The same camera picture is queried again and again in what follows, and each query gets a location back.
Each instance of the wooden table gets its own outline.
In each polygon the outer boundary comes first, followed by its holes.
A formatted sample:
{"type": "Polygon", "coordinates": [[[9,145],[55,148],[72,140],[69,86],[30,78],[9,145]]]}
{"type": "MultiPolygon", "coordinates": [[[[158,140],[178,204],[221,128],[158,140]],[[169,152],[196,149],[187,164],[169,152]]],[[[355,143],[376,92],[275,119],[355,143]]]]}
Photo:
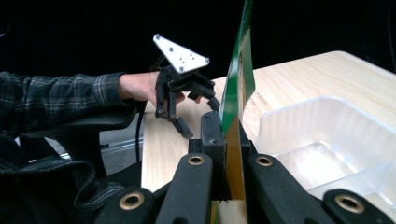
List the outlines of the wooden table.
{"type": "MultiPolygon", "coordinates": [[[[254,140],[264,112],[320,95],[342,97],[389,127],[396,128],[396,75],[348,53],[333,51],[254,70],[256,91],[245,109],[243,126],[254,140]]],[[[225,77],[215,79],[220,100],[225,77]]],[[[188,152],[188,140],[164,119],[156,119],[148,105],[145,116],[142,187],[155,191],[172,180],[179,159],[188,152]]],[[[200,138],[200,117],[210,108],[185,100],[177,115],[200,138]]]]}

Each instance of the white plastic bin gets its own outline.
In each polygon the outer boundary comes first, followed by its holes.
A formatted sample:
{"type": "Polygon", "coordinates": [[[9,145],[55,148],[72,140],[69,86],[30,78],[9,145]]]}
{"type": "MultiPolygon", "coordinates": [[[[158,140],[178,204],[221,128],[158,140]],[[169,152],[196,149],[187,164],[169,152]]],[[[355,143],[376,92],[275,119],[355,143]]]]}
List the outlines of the white plastic bin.
{"type": "Polygon", "coordinates": [[[396,131],[355,105],[322,96],[262,115],[254,144],[322,199],[349,189],[396,221],[396,131]]]}

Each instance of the black cable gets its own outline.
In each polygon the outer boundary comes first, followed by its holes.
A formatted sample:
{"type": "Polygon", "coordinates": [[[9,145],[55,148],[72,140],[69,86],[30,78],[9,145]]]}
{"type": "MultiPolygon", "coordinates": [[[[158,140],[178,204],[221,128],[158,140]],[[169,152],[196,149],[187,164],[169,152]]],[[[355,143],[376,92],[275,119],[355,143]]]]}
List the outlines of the black cable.
{"type": "Polygon", "coordinates": [[[143,102],[141,108],[139,108],[139,117],[137,118],[137,123],[136,123],[136,130],[134,136],[136,162],[140,161],[140,146],[139,146],[140,126],[142,124],[142,120],[145,115],[147,103],[148,103],[147,101],[143,102]]]}
{"type": "Polygon", "coordinates": [[[394,72],[396,73],[396,57],[395,57],[395,52],[394,52],[394,48],[393,48],[392,35],[391,35],[391,24],[390,24],[392,5],[394,2],[395,2],[395,0],[393,0],[389,4],[389,10],[388,10],[388,39],[389,39],[390,57],[392,59],[394,72]]]}

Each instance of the black chair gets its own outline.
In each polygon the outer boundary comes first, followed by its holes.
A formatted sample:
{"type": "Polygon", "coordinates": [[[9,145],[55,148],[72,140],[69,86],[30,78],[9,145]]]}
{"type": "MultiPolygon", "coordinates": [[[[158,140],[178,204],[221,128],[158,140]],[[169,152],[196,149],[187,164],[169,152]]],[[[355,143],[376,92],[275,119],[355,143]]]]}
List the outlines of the black chair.
{"type": "Polygon", "coordinates": [[[146,103],[129,107],[110,107],[100,112],[70,120],[66,123],[23,133],[28,139],[49,137],[58,141],[73,160],[90,162],[96,170],[96,177],[105,177],[99,133],[127,128],[136,113],[143,113],[146,103]]]}

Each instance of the mounting hole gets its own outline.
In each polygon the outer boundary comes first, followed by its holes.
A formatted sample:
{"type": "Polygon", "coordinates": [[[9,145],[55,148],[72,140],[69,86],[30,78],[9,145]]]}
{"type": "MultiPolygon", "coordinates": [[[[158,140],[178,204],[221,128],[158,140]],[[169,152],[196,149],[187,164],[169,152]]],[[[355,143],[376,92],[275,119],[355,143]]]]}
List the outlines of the mounting hole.
{"type": "Polygon", "coordinates": [[[335,196],[335,202],[345,210],[351,212],[351,213],[362,213],[364,212],[364,205],[363,203],[352,196],[346,195],[346,194],[340,194],[335,196]]]}
{"type": "Polygon", "coordinates": [[[205,162],[205,159],[201,156],[191,156],[187,161],[191,165],[201,165],[205,162]]]}
{"type": "Polygon", "coordinates": [[[259,164],[260,166],[272,166],[273,161],[266,156],[260,156],[258,158],[256,158],[256,162],[257,164],[259,164]]]}
{"type": "Polygon", "coordinates": [[[121,199],[120,199],[120,208],[123,210],[133,210],[138,208],[144,200],[145,197],[143,196],[143,193],[139,191],[134,191],[129,194],[125,194],[121,199]]]}

